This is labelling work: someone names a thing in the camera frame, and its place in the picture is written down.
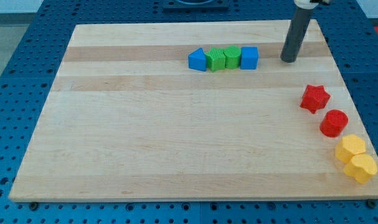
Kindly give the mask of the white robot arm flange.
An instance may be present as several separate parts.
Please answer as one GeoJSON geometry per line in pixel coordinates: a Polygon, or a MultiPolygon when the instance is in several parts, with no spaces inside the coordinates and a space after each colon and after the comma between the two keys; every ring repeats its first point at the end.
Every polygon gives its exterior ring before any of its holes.
{"type": "Polygon", "coordinates": [[[294,0],[294,3],[299,8],[310,10],[319,4],[328,6],[331,4],[331,0],[294,0]]]}

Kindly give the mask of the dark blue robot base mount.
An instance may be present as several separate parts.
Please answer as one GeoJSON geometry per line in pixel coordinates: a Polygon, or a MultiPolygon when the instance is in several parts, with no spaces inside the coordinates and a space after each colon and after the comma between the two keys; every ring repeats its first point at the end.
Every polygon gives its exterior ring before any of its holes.
{"type": "Polygon", "coordinates": [[[164,10],[228,9],[228,0],[160,0],[164,10]]]}

